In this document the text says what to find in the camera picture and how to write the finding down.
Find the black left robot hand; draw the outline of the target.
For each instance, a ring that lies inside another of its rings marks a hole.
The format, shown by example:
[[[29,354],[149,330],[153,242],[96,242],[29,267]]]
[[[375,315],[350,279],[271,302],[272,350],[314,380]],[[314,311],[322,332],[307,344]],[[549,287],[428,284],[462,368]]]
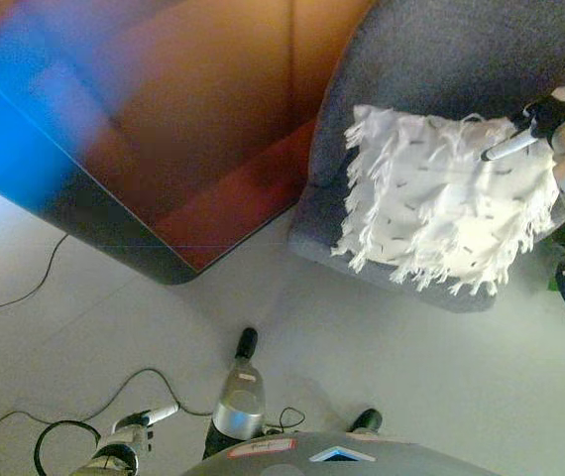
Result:
[[[139,413],[130,414],[116,421],[112,432],[122,430],[128,426],[150,427],[153,424],[175,415],[179,411],[179,404],[169,405],[154,410],[144,410]]]

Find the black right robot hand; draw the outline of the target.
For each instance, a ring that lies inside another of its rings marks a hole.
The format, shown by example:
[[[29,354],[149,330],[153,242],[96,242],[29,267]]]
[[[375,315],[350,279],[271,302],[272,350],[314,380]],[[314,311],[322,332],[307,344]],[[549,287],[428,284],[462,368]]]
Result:
[[[481,160],[492,162],[522,150],[540,139],[548,144],[556,130],[565,123],[565,86],[527,104],[512,118],[517,131],[509,138],[484,150]]]

